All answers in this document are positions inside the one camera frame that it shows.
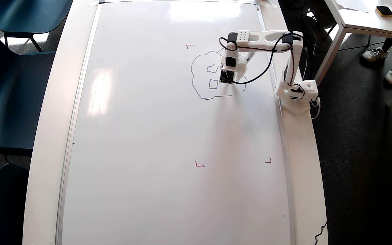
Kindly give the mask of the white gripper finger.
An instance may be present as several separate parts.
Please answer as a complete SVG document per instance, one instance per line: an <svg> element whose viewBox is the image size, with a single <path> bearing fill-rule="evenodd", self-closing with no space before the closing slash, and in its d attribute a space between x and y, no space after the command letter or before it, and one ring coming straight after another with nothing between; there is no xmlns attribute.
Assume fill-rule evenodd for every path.
<svg viewBox="0 0 392 245"><path fill-rule="evenodd" d="M237 65L235 67L235 75L234 75L234 81L239 82L244 74L246 73L246 67L247 65Z"/></svg>

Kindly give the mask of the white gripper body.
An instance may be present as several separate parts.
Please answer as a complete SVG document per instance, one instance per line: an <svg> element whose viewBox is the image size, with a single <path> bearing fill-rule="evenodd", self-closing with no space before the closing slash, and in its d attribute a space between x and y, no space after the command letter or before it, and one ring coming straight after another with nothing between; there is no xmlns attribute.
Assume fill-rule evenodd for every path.
<svg viewBox="0 0 392 245"><path fill-rule="evenodd" d="M246 72L248 63L247 54L247 52L225 49L221 61L221 71Z"/></svg>

